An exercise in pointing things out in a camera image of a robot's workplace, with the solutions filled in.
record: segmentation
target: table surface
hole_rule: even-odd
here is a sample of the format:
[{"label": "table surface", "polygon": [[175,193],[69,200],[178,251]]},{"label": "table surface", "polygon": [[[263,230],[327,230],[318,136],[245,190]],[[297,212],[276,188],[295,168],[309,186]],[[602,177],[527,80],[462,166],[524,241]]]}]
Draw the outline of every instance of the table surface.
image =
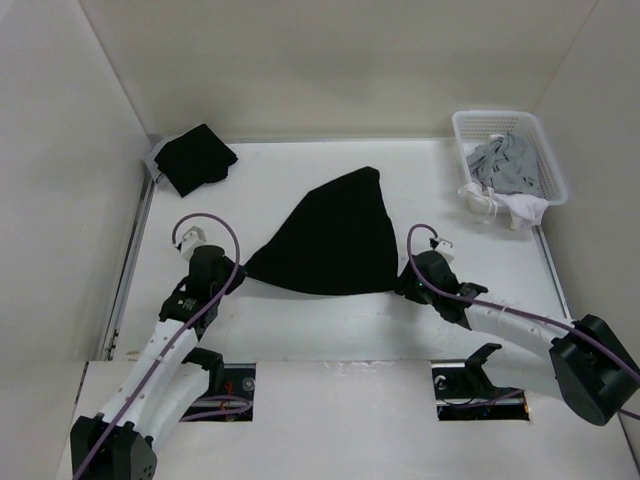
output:
[{"label": "table surface", "polygon": [[[131,362],[90,364],[93,416]],[[619,419],[527,394],[531,421],[439,422],[429,362],[261,362],[253,422],[179,424],[155,480],[638,479]],[[57,480],[69,480],[69,445]]]},{"label": "table surface", "polygon": [[[229,177],[185,198],[157,189],[150,206],[124,309],[116,360],[134,359],[149,339],[162,302],[186,274],[172,247],[175,222],[192,212],[226,219],[238,233],[246,261],[277,231],[311,189],[364,166],[380,170],[385,205],[396,232],[399,268],[407,261],[406,233],[415,223],[438,229],[454,243],[452,269],[461,281],[544,314],[562,316],[537,237],[508,228],[509,218],[486,225],[457,195],[463,183],[450,140],[255,143],[230,146],[238,155]],[[194,224],[230,256],[228,234],[207,219]],[[415,251],[428,248],[416,234]],[[431,308],[390,293],[318,297],[248,279],[221,303],[202,340],[225,361],[399,360],[469,356],[489,335],[443,321]],[[500,352],[507,364],[529,362],[522,350]]]}]

